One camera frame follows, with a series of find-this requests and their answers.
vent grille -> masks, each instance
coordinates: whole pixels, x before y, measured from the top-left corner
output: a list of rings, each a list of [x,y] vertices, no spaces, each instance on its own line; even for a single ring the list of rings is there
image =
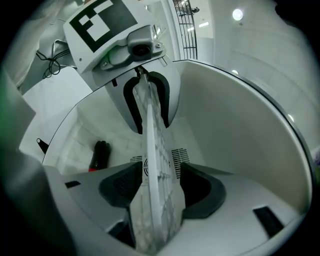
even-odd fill
[[[181,163],[190,163],[188,152],[185,148],[178,148],[171,150],[172,159],[173,159],[173,166],[175,177],[180,179],[180,164]],[[142,156],[134,156],[130,159],[130,162],[140,162],[142,161]],[[148,176],[148,159],[146,159],[143,163],[143,172],[144,175]]]
[[[188,152],[185,148],[174,149],[171,151],[174,171],[177,179],[180,179],[181,163],[190,163]]]
[[[132,162],[140,162],[142,161],[142,155],[139,155],[139,156],[134,156],[130,159],[130,163]]]

white panel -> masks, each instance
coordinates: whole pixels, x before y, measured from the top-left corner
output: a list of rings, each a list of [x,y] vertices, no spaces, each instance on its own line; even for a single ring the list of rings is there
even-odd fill
[[[269,85],[276,92],[275,100],[290,114],[293,104],[302,93],[301,89],[292,79],[278,70],[274,71]]]
[[[232,49],[243,53],[248,53],[252,50],[254,38],[253,31],[250,29],[234,28],[233,29]]]
[[[309,149],[312,150],[320,145],[320,109],[312,104],[304,93],[298,97],[296,103],[292,106],[290,115],[302,132]]]
[[[246,77],[248,71],[248,65],[251,58],[238,52],[232,52],[227,69],[229,71],[236,70],[239,76]]]
[[[23,98],[36,112],[26,130],[19,149],[42,162],[45,154],[37,138],[49,144],[69,111],[92,90],[72,67],[63,68],[58,75],[41,80]]]
[[[275,63],[279,57],[279,35],[268,31],[251,30],[252,48],[248,52],[267,63]]]
[[[310,81],[310,75],[307,72],[310,68],[309,52],[298,44],[285,40],[279,41],[277,64],[299,86],[303,87]]]
[[[84,15],[79,22],[81,23],[81,25],[84,25],[85,23],[87,23],[90,19],[88,18],[87,15]]]
[[[308,209],[311,177],[303,149],[287,121],[257,91],[223,71],[188,61],[179,108],[206,166],[247,175],[300,212]]]
[[[104,34],[110,31],[106,23],[100,18],[99,15],[93,16],[90,21],[93,23],[93,25],[89,27],[87,32],[93,38],[93,40],[97,41]]]
[[[93,1],[82,6],[76,13],[72,15],[72,17],[69,18],[69,20],[67,20],[67,22],[64,23],[63,29],[65,37],[68,42],[72,57],[80,73],[92,70],[101,60],[102,56],[106,54],[107,51],[109,51],[115,45],[123,44],[124,42],[126,42],[126,38],[129,33],[147,25],[153,25],[155,23],[155,19],[151,15],[151,13],[148,12],[144,8],[144,6],[140,5],[137,1],[122,0],[122,2],[130,10],[131,14],[137,21],[137,24],[117,34],[115,37],[113,37],[111,40],[109,40],[95,52],[93,52],[88,47],[88,45],[81,39],[79,34],[73,29],[73,27],[69,23],[74,17],[76,17],[81,11],[83,11],[84,8],[94,3]],[[89,28],[89,31],[89,33],[91,33],[92,37],[95,40],[102,36],[102,33],[99,32],[99,29],[96,31],[93,30],[93,28]]]
[[[177,112],[172,124],[165,129],[164,133],[169,151],[181,148],[186,149],[191,163],[205,165],[193,131],[187,119],[180,117],[179,112]]]
[[[299,217],[288,204],[253,180],[239,175],[207,174],[225,186],[224,203],[208,218],[185,219],[180,232],[159,256],[234,256],[268,244],[269,238],[252,211],[257,207],[268,206],[284,226]],[[283,229],[278,235],[288,237],[292,231]]]
[[[213,64],[214,40],[213,38],[196,37],[198,61]]]
[[[44,156],[43,165],[56,167],[59,172],[63,172],[64,167],[59,164],[60,157],[64,157],[66,146],[69,148],[69,134],[77,126],[77,110],[73,108],[69,114],[65,117],[61,125],[58,127],[54,134],[49,148]]]
[[[100,12],[102,12],[104,9],[107,9],[108,7],[112,6],[113,3],[108,0],[103,2],[102,4],[98,5],[97,7],[94,8],[94,11],[98,14]]]
[[[126,164],[133,156],[142,156],[141,135],[130,129],[105,87],[94,91],[76,107],[83,127],[110,144],[109,167]],[[90,140],[82,143],[92,149],[95,145]]]
[[[276,2],[258,0],[250,1],[248,4],[253,5],[251,12],[247,12],[247,14],[253,16],[252,21],[254,22],[254,26],[266,28],[270,31],[281,31],[288,26],[276,13]]]
[[[24,135],[36,113],[30,103],[23,99],[3,68],[0,69],[0,81],[0,145],[6,149],[16,150],[24,143]]]
[[[251,78],[259,78],[265,83],[269,84],[275,69],[264,62],[253,57],[248,56],[249,60],[247,62],[247,73],[246,78],[249,80]]]
[[[309,97],[310,101],[320,108],[320,65],[317,57],[313,55],[310,58],[310,65],[303,65],[306,75],[309,77],[309,82],[302,84],[300,87],[303,92]]]

black object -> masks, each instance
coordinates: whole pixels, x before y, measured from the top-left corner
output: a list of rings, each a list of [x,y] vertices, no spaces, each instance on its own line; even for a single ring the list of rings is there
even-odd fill
[[[168,80],[162,74],[152,71],[148,73],[148,80],[156,86],[158,93],[161,117],[166,128],[169,127],[169,100],[170,100],[170,85]]]
[[[150,53],[150,48],[145,44],[139,44],[133,47],[132,52],[136,56],[144,56]]]
[[[226,189],[220,180],[189,164],[181,163],[180,185],[184,192],[183,219],[204,219],[214,213],[226,199]]]
[[[191,11],[192,11],[192,15],[198,13],[200,11],[200,9],[198,7],[196,8],[191,8]]]
[[[67,49],[67,50],[63,50],[62,52],[59,52],[53,58],[50,58],[50,57],[48,58],[44,54],[42,54],[40,51],[37,50],[36,55],[38,56],[38,58],[40,60],[49,61],[49,66],[45,70],[45,72],[43,73],[42,79],[50,78],[52,75],[58,75],[60,73],[61,66],[60,66],[59,62],[57,61],[57,59],[65,56],[65,55],[68,55],[69,53],[70,53],[70,50]],[[57,66],[58,66],[57,71],[53,71],[54,63],[57,64]]]
[[[142,183],[142,161],[101,181],[99,192],[112,206],[129,207]]]
[[[73,188],[73,187],[79,186],[79,185],[81,185],[81,183],[79,181],[76,181],[76,180],[69,181],[69,182],[65,183],[65,186],[66,186],[67,189],[70,189],[70,188]]]
[[[268,206],[254,209],[253,212],[259,219],[269,238],[272,238],[284,228],[284,225],[282,225]]]
[[[112,0],[112,5],[109,5],[109,7],[97,13],[95,8],[106,1],[107,0],[97,0],[95,2],[91,2],[90,5],[78,13],[70,21],[70,25],[74,28],[74,30],[78,33],[78,35],[93,53],[95,53],[101,46],[114,38],[116,35],[138,24],[135,17],[131,14],[122,0]],[[80,20],[84,16],[87,16],[89,20],[86,23],[81,24]],[[92,38],[88,32],[89,28],[96,26],[93,24],[91,20],[92,18],[98,18],[110,29],[97,40]]]
[[[4,238],[1,255],[31,252],[33,256],[44,253],[76,256],[73,237],[53,199],[43,165],[16,150],[0,148],[0,155],[1,231]],[[13,246],[14,241],[18,241],[19,246]]]
[[[181,0],[173,0],[175,12],[179,18],[179,29],[183,44],[184,59],[198,59],[197,29],[188,31],[188,28],[196,28],[194,13],[189,0],[184,0],[185,5],[181,5]]]
[[[142,134],[142,118],[132,91],[139,82],[139,77],[132,77],[128,82],[126,82],[123,87],[123,96],[134,120],[138,134]]]
[[[109,143],[98,141],[94,146],[93,156],[89,165],[89,172],[105,169],[108,166],[111,146]]]
[[[117,87],[118,86],[118,83],[117,83],[116,79],[112,79],[112,85],[113,85],[113,87]]]
[[[125,170],[115,173],[100,182],[100,195],[114,207],[126,208],[127,218],[118,223],[109,232],[121,242],[136,247],[135,234],[132,228],[130,203],[142,183],[142,161],[136,162]]]
[[[49,145],[45,143],[42,139],[37,138],[36,142],[38,143],[40,149],[42,150],[43,153],[47,153],[47,150],[49,148]]]
[[[130,224],[128,222],[118,222],[109,231],[109,235],[132,248],[136,248],[135,236],[132,235],[132,230],[130,229]]]

black slot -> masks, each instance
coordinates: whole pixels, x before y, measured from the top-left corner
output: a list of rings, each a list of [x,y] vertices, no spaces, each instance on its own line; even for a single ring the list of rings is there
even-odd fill
[[[269,238],[284,228],[284,225],[278,220],[269,207],[265,206],[253,210],[255,216],[260,221]]]
[[[128,223],[119,222],[110,231],[109,234],[114,238],[118,239],[120,242],[136,248],[135,240],[132,237],[130,226]]]
[[[117,80],[116,79],[112,79],[112,84],[113,84],[113,87],[117,87],[118,86]]]
[[[73,188],[73,187],[78,186],[78,185],[81,185],[81,183],[79,181],[76,181],[76,180],[69,181],[69,182],[65,183],[65,186],[66,186],[67,189]]]

metal railing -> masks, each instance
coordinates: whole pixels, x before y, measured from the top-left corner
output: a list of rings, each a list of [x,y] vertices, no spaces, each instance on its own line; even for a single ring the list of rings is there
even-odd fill
[[[173,0],[178,17],[184,59],[198,59],[197,35],[194,21],[194,12],[189,0]]]

